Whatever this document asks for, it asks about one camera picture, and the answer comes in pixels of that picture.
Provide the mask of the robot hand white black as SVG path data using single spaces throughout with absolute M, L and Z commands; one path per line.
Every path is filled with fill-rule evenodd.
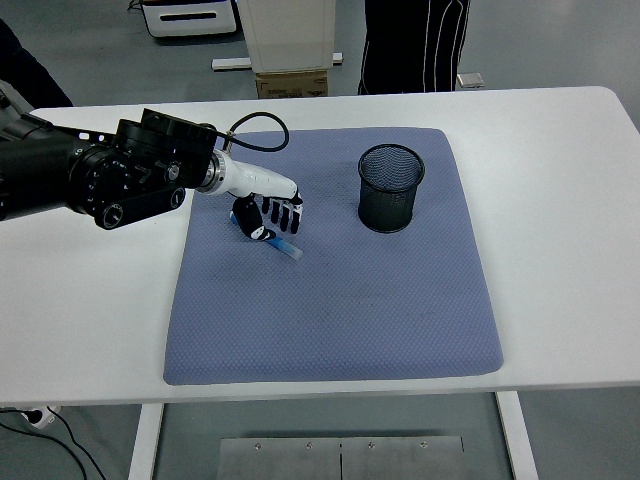
M 266 201 L 266 211 L 272 208 L 274 222 L 280 222 L 282 231 L 297 233 L 303 201 L 293 180 L 262 167 L 226 159 L 221 186 L 222 192 L 236 197 L 232 213 L 247 237 L 259 241 L 276 237 L 276 233 L 263 224 L 263 211 L 258 208 L 256 195 Z

